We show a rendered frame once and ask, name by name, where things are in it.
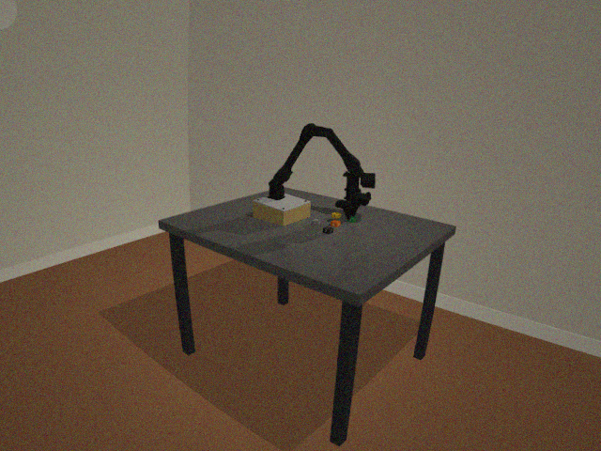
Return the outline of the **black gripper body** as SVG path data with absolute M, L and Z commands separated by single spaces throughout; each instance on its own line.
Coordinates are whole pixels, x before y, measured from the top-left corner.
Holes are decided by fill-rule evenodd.
M 342 208 L 342 209 L 349 209 L 353 206 L 353 203 L 355 204 L 359 204 L 357 201 L 353 202 L 353 195 L 354 193 L 357 191 L 359 191 L 361 188 L 359 187 L 346 187 L 345 191 L 347 191 L 347 196 L 345 196 L 346 200 L 338 200 L 335 202 L 335 207 L 337 208 Z

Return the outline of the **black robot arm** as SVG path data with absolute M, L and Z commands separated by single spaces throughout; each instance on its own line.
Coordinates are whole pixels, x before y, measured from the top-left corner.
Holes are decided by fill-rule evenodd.
M 363 188 L 376 188 L 375 173 L 364 173 L 361 168 L 361 162 L 353 154 L 350 154 L 347 151 L 332 129 L 318 127 L 316 124 L 310 123 L 302 129 L 298 144 L 296 144 L 296 146 L 293 148 L 285 164 L 278 172 L 274 174 L 273 179 L 269 182 L 270 190 L 267 198 L 274 200 L 285 198 L 285 189 L 284 185 L 282 184 L 289 180 L 290 175 L 293 173 L 293 171 L 291 171 L 292 166 L 300 156 L 305 145 L 314 136 L 326 137 L 339 153 L 347 171 L 349 172 L 348 173 L 346 171 L 346 173 L 343 174 L 343 177 L 347 178 L 348 187 L 359 187 L 359 179 L 361 179 L 361 186 Z M 367 205 L 370 199 L 371 194 L 367 192 L 362 193 L 361 189 L 358 192 L 356 191 L 353 195 L 353 202 L 357 201 L 363 206 Z

